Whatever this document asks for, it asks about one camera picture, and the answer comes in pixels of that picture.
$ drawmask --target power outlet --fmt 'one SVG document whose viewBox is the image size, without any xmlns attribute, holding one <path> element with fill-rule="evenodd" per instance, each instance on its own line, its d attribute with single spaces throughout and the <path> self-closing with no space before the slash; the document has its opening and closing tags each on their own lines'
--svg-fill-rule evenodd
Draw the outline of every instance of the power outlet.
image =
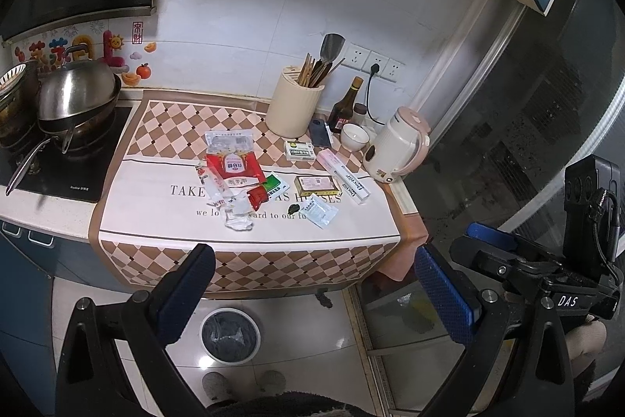
<svg viewBox="0 0 625 417">
<path fill-rule="evenodd" d="M 389 62 L 389 58 L 385 55 L 371 52 L 367 60 L 364 62 L 364 65 L 362 66 L 362 71 L 367 72 L 367 74 L 371 73 L 371 66 L 377 64 L 378 66 L 380 66 L 380 71 L 378 71 L 376 75 L 379 75 L 386 66 L 387 62 Z"/>
<path fill-rule="evenodd" d="M 399 75 L 404 69 L 404 65 L 401 62 L 398 62 L 393 59 L 389 59 L 389 62 L 386 63 L 386 66 L 380 73 L 380 76 L 384 79 L 387 79 L 389 82 L 397 82 Z"/>
<path fill-rule="evenodd" d="M 363 67 L 370 53 L 371 53 L 370 50 L 363 48 L 363 47 L 359 47 L 358 45 L 355 45 L 354 43 L 350 43 L 347 49 L 345 50 L 345 53 L 343 54 L 343 57 L 345 57 L 345 60 L 343 61 L 343 65 L 359 70 Z"/>
</svg>

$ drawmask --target tiled floor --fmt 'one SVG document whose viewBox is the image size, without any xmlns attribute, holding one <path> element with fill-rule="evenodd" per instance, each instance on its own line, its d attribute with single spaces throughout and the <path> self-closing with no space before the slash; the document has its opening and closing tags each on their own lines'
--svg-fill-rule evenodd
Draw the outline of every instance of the tiled floor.
<svg viewBox="0 0 625 417">
<path fill-rule="evenodd" d="M 288 391 L 302 391 L 332 397 L 374 413 L 373 400 L 355 345 L 345 301 L 341 292 L 327 294 L 333 307 L 323 308 L 313 295 L 258 299 L 252 301 L 209 301 L 203 299 L 189 320 L 182 337 L 167 347 L 171 360 L 189 387 L 204 404 L 202 377 L 219 371 L 232 383 L 241 399 L 256 396 L 256 378 L 268 369 L 281 371 Z M 96 304 L 123 302 L 128 294 L 80 285 L 65 279 L 54 280 L 52 296 L 52 336 L 57 360 L 73 306 L 81 297 Z M 202 320 L 215 308 L 238 308 L 248 313 L 261 330 L 261 347 L 251 363 L 222 366 L 205 352 L 199 333 Z M 130 349 L 118 341 L 124 368 L 142 406 L 160 415 L 145 387 Z"/>
</svg>

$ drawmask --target wok handle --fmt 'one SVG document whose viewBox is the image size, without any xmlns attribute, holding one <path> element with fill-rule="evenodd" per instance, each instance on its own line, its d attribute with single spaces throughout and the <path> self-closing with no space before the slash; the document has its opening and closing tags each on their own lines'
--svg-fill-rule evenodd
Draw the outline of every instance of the wok handle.
<svg viewBox="0 0 625 417">
<path fill-rule="evenodd" d="M 61 153 L 62 154 L 65 154 L 68 151 L 68 149 L 70 148 L 70 143 L 72 143 L 72 137 L 74 136 L 74 129 L 75 128 L 76 128 L 76 126 L 72 126 L 65 133 L 65 138 L 63 139 L 63 145 L 61 147 Z"/>
<path fill-rule="evenodd" d="M 13 176 L 11 177 L 11 180 L 6 186 L 7 196 L 9 196 L 9 194 L 18 186 L 18 184 L 22 182 L 22 179 L 26 175 L 26 172 L 28 172 L 28 168 L 30 168 L 30 164 L 32 163 L 32 160 L 35 159 L 35 156 L 42 148 L 48 145 L 50 140 L 52 139 L 48 137 L 47 139 L 42 140 L 40 143 L 38 143 L 38 145 L 36 145 L 35 148 L 32 149 L 32 151 L 28 153 L 28 156 L 24 158 L 24 161 L 20 163 L 20 166 L 18 167 L 17 170 L 15 170 L 15 173 L 13 174 Z"/>
<path fill-rule="evenodd" d="M 71 47 L 67 47 L 67 49 L 63 52 L 63 58 L 67 57 L 71 52 L 78 52 L 78 50 L 84 50 L 86 52 L 89 51 L 89 47 L 87 43 L 78 43 L 77 45 L 72 45 Z"/>
</svg>

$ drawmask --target black glass stovetop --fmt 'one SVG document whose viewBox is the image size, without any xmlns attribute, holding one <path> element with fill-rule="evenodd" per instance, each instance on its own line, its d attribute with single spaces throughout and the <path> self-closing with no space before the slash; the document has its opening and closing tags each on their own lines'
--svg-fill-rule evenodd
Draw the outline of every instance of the black glass stovetop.
<svg viewBox="0 0 625 417">
<path fill-rule="evenodd" d="M 116 107 L 113 124 L 102 139 L 71 156 L 70 153 L 61 154 L 54 141 L 48 143 L 37 154 L 36 163 L 31 165 L 29 173 L 18 184 L 18 189 L 84 202 L 98 202 L 106 172 L 131 110 L 131 107 Z M 0 184 L 8 184 L 17 168 L 16 161 L 21 161 L 34 146 L 37 141 L 34 138 L 41 140 L 42 136 L 40 132 L 31 136 L 31 143 L 25 143 L 20 149 L 0 148 Z"/>
</svg>

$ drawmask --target kettle lid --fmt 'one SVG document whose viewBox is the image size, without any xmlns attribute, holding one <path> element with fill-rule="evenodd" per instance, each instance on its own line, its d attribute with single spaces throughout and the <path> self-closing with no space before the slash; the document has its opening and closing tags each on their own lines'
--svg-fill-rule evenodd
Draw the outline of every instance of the kettle lid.
<svg viewBox="0 0 625 417">
<path fill-rule="evenodd" d="M 408 107 L 399 107 L 396 115 L 411 128 L 426 134 L 430 133 L 430 127 L 427 121 L 421 118 L 413 109 Z"/>
</svg>

